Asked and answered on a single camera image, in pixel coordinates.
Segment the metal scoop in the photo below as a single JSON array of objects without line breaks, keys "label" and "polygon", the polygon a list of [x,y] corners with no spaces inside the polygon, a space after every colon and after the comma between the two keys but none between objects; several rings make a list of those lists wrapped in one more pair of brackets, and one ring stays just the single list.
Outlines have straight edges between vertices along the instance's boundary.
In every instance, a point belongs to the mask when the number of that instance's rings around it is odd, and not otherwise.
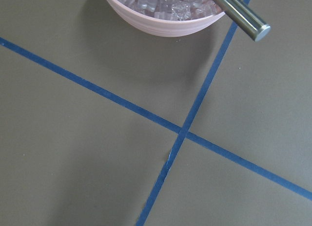
[{"label": "metal scoop", "polygon": [[[221,10],[240,27],[253,41],[262,40],[271,30],[271,26],[257,15],[249,6],[242,0],[213,0]],[[192,34],[200,31],[222,17],[218,14],[211,18],[201,18],[197,20],[182,21],[180,28],[185,28],[187,31],[181,32],[183,35]]]}]

